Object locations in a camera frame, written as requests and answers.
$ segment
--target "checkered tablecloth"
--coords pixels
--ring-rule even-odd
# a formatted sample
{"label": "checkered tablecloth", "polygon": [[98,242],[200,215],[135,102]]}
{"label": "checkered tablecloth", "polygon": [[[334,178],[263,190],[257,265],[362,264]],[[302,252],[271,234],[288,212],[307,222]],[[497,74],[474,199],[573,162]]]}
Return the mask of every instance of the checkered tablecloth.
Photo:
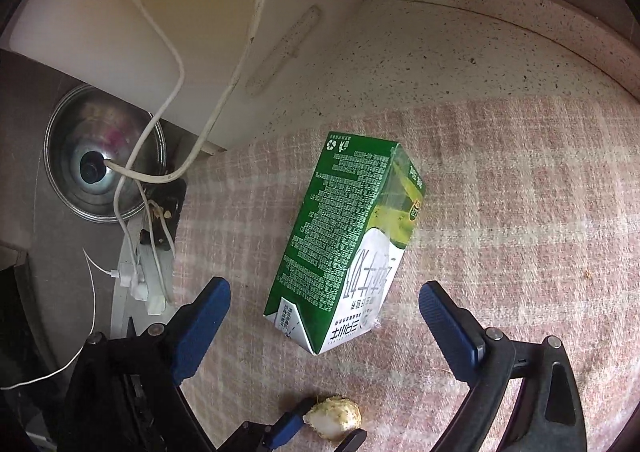
{"label": "checkered tablecloth", "polygon": [[[428,194],[382,327],[311,356],[262,310],[328,130],[400,141]],[[209,158],[188,177],[175,295],[189,302],[219,275],[232,304],[185,396],[217,446],[245,419],[273,422],[305,396],[342,394],[362,410],[363,450],[429,450],[466,394],[418,312],[420,286],[437,279],[484,326],[561,337],[590,450],[606,450],[640,399],[639,178],[631,98],[423,104]],[[304,430],[284,450],[332,447]]]}

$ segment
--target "power cord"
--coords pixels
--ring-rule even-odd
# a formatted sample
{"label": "power cord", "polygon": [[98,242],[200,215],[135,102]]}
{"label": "power cord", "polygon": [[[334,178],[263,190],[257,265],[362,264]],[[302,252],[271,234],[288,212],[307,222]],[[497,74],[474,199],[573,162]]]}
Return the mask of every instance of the power cord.
{"label": "power cord", "polygon": [[[154,31],[160,36],[160,38],[162,38],[162,40],[164,41],[165,45],[169,48],[169,50],[174,55],[174,58],[176,59],[176,61],[179,60],[178,67],[180,68],[180,79],[178,79],[178,83],[181,86],[182,82],[184,81],[184,67],[182,66],[182,60],[180,59],[180,55],[178,55],[178,53],[175,50],[175,47],[173,46],[173,44],[171,44],[171,42],[166,37],[164,32],[162,32],[160,27],[153,20],[153,18],[151,17],[149,12],[146,10],[146,8],[142,4],[142,2],[140,0],[132,0],[132,1],[135,4],[135,6],[137,7],[137,9],[140,11],[140,13],[145,17],[146,21],[154,29]],[[258,31],[258,26],[260,25],[260,18],[262,17],[262,10],[264,8],[264,1],[265,0],[254,0],[254,13],[253,13],[253,15],[251,17],[251,20],[249,22],[249,28],[248,28],[248,31],[247,31],[246,41],[244,43],[244,48],[242,50],[242,54],[240,55],[240,59],[238,60],[238,63],[236,64],[236,67],[235,67],[235,69],[233,71],[233,74],[231,75],[231,78],[229,80],[229,84],[227,85],[227,87],[225,88],[224,92],[222,93],[222,95],[218,99],[218,102],[217,102],[215,108],[213,109],[213,111],[211,112],[211,115],[209,116],[209,119],[207,120],[207,123],[205,124],[204,129],[202,130],[202,133],[198,137],[195,145],[193,145],[193,148],[191,149],[191,152],[189,153],[187,158],[184,160],[183,164],[180,165],[180,167],[178,167],[174,172],[171,172],[170,174],[166,174],[166,175],[163,175],[163,176],[153,176],[153,175],[149,175],[149,174],[142,174],[141,172],[136,172],[134,170],[131,170],[131,164],[130,164],[135,160],[134,154],[135,154],[135,156],[138,155],[138,151],[140,151],[140,147],[142,146],[142,144],[145,142],[145,140],[147,139],[147,137],[149,136],[149,134],[151,133],[151,131],[155,127],[156,123],[160,119],[160,116],[164,113],[164,111],[169,106],[171,101],[175,98],[175,95],[177,94],[177,91],[180,89],[180,87],[178,85],[176,85],[176,88],[174,88],[175,93],[172,93],[169,96],[169,98],[167,98],[167,100],[160,107],[160,109],[158,109],[158,112],[156,112],[154,117],[151,119],[149,124],[146,126],[145,130],[140,135],[140,138],[139,138],[138,142],[136,143],[136,147],[134,148],[135,153],[132,153],[132,157],[133,158],[129,158],[129,161],[127,162],[127,164],[124,167],[118,165],[116,162],[114,162],[114,161],[112,161],[110,159],[105,159],[104,160],[104,164],[107,167],[109,167],[110,169],[116,171],[119,174],[122,174],[123,176],[129,177],[129,178],[132,178],[132,179],[137,179],[137,180],[142,181],[144,183],[156,183],[156,184],[169,183],[171,181],[174,181],[174,180],[178,179],[185,172],[187,172],[187,169],[191,166],[191,164],[198,157],[198,153],[200,152],[200,149],[202,148],[204,143],[207,141],[207,138],[208,138],[210,132],[212,131],[212,129],[213,129],[213,127],[214,127],[214,125],[215,125],[215,123],[216,123],[216,121],[217,121],[217,119],[218,119],[218,117],[220,115],[220,112],[222,112],[223,106],[226,104],[226,101],[228,100],[229,96],[231,95],[233,90],[236,88],[236,85],[238,85],[238,81],[239,81],[240,76],[242,74],[242,70],[244,69],[244,64],[245,64],[245,62],[246,62],[246,60],[248,58],[248,55],[249,55],[249,53],[251,51],[251,47],[253,45],[255,35],[257,34],[257,31]]]}
{"label": "power cord", "polygon": [[[153,28],[153,30],[156,32],[158,37],[160,37],[160,39],[162,40],[164,45],[167,47],[167,49],[174,56],[175,63],[178,65],[178,81],[175,83],[175,86],[171,91],[171,93],[169,94],[169,96],[167,96],[164,103],[158,109],[158,112],[156,112],[156,114],[153,115],[153,117],[151,118],[151,121],[146,125],[146,127],[142,131],[142,134],[140,134],[140,137],[138,138],[136,145],[133,147],[133,150],[131,151],[129,159],[127,159],[127,164],[125,165],[125,169],[131,169],[134,162],[136,161],[136,158],[138,157],[140,150],[142,149],[142,146],[146,142],[146,139],[149,137],[149,134],[151,133],[152,130],[154,130],[156,123],[158,122],[162,114],[166,111],[166,108],[169,107],[171,102],[174,101],[174,98],[176,97],[176,95],[178,94],[178,92],[182,87],[182,84],[184,83],[184,63],[182,62],[182,58],[180,57],[178,50],[175,48],[174,44],[171,42],[171,39],[169,39],[167,35],[164,33],[164,31],[162,30],[162,28],[158,26],[158,23],[155,22],[154,18],[147,11],[147,9],[145,8],[141,0],[131,0],[131,1],[135,5],[135,7],[138,9],[138,11],[142,14],[142,16],[145,18],[145,20],[149,23],[151,28]],[[109,161],[110,160],[104,161],[107,166],[109,166],[108,165]],[[138,272],[137,272],[136,264],[138,263],[138,261],[136,260],[136,256],[133,251],[133,241],[131,239],[131,234],[129,233],[129,230],[124,222],[124,219],[120,214],[120,207],[118,205],[120,201],[120,193],[122,192],[122,187],[124,186],[125,179],[126,179],[125,176],[121,176],[120,180],[118,181],[118,185],[116,187],[115,194],[113,196],[113,212],[116,216],[116,219],[120,223],[120,227],[122,228],[124,235],[127,238],[127,244],[129,246],[129,255],[131,258],[131,262],[134,264],[134,270],[135,270],[134,274],[135,274],[135,278],[137,279]],[[141,187],[138,187],[138,189],[140,190],[143,201],[146,201],[146,196],[144,191],[142,190]],[[162,279],[162,271],[158,265],[157,259],[156,259],[156,265],[158,267],[160,282],[162,283],[162,288],[164,289],[164,280]]]}
{"label": "power cord", "polygon": [[[92,315],[92,321],[91,321],[91,330],[89,331],[89,335],[91,333],[94,332],[94,328],[95,328],[95,284],[94,284],[94,274],[91,271],[91,265],[89,264],[90,262],[93,263],[93,265],[98,269],[101,270],[104,273],[107,273],[108,275],[111,275],[110,273],[108,273],[107,271],[105,271],[104,269],[100,268],[100,266],[97,266],[92,260],[91,258],[89,258],[89,256],[87,255],[87,252],[85,251],[85,249],[82,249],[82,252],[84,253],[84,259],[86,260],[86,266],[89,269],[89,277],[91,278],[91,290],[94,294],[94,314]],[[70,366],[74,360],[76,358],[78,358],[78,355],[81,353],[82,351],[82,347],[84,347],[84,344],[80,347],[80,349],[78,349],[78,352],[73,356],[73,358],[71,358],[71,360],[69,360],[66,363],[66,366],[59,368],[57,371],[54,372],[50,372],[49,374],[45,375],[45,376],[41,376],[39,378],[35,378],[34,380],[29,380],[27,382],[20,382],[19,384],[15,384],[15,385],[11,385],[10,387],[0,387],[0,390],[12,390],[14,388],[17,387],[22,387],[23,385],[31,385],[34,384],[36,382],[39,382],[41,380],[46,380],[47,378],[51,378],[52,376],[55,376],[56,374],[58,374],[59,372],[64,371],[66,368],[68,368],[68,366]]]}
{"label": "power cord", "polygon": [[162,294],[164,295],[164,299],[169,302],[169,295],[167,293],[166,287],[164,285],[164,278],[162,277],[162,267],[160,266],[160,259],[158,258],[158,251],[156,250],[156,240],[154,237],[154,218],[151,215],[151,210],[149,208],[149,201],[146,199],[145,191],[142,190],[142,184],[137,179],[134,180],[136,185],[138,186],[138,190],[140,191],[140,195],[142,196],[142,200],[145,203],[145,212],[146,218],[149,222],[149,236],[151,237],[151,252],[154,255],[154,261],[156,262],[156,270],[158,270],[158,277],[160,278],[160,288],[162,289]]}

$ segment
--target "green packaging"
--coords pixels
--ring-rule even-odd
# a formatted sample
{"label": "green packaging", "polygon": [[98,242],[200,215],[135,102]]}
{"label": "green packaging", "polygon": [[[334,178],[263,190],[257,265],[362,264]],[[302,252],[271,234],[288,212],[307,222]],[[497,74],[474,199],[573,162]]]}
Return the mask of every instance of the green packaging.
{"label": "green packaging", "polygon": [[423,195],[422,179],[399,143],[330,132],[265,317],[313,354],[369,331]]}

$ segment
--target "metal pot lid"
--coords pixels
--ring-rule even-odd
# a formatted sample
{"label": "metal pot lid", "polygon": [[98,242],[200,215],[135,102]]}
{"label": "metal pot lid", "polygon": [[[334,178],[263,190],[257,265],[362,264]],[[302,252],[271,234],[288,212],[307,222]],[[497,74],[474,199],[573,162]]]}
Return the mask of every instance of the metal pot lid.
{"label": "metal pot lid", "polygon": [[[151,114],[93,86],[68,92],[56,106],[44,139],[44,163],[49,181],[64,203],[79,216],[97,223],[114,223],[113,195],[120,175],[103,160],[125,165]],[[162,174],[166,145],[156,124],[133,168]],[[144,203],[132,180],[120,194],[120,212],[128,219]]]}

